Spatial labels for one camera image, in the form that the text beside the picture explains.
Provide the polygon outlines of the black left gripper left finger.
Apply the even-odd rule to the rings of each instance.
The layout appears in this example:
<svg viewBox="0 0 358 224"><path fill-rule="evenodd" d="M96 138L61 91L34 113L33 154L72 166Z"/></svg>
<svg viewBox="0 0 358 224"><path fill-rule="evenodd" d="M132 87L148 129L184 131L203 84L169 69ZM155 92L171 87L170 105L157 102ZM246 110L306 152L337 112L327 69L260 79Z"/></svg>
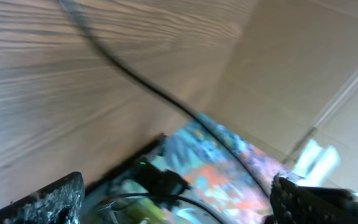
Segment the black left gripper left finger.
<svg viewBox="0 0 358 224"><path fill-rule="evenodd" d="M85 198L80 172L72 172L0 209L0 224L79 223Z"/></svg>

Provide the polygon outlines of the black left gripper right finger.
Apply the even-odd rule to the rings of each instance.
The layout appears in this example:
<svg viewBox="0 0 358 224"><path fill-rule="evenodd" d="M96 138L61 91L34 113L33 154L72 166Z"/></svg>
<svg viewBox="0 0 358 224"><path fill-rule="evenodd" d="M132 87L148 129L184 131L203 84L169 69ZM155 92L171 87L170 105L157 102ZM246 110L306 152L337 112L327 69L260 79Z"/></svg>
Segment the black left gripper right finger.
<svg viewBox="0 0 358 224"><path fill-rule="evenodd" d="M280 173L271 184L265 224L358 224L358 199L347 189L305 187Z"/></svg>

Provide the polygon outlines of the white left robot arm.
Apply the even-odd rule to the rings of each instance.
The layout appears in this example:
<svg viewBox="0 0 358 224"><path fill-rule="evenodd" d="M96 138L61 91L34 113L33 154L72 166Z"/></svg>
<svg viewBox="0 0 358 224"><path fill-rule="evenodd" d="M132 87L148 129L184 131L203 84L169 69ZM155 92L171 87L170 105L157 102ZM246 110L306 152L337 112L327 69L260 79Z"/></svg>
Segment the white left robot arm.
<svg viewBox="0 0 358 224"><path fill-rule="evenodd" d="M94 206L95 210L139 215L140 203L147 198L159 210L171 210L185 202L204 211L214 221L225 222L222 215L205 203L184 196L191 186L176 172L161 171L141 160L125 173L146 191L107 196ZM72 172L0 209L0 223L76 223L85 198L82 174ZM344 189L300 187L275 176L269 202L272 213L264 216L263 223L358 224L358 202Z"/></svg>

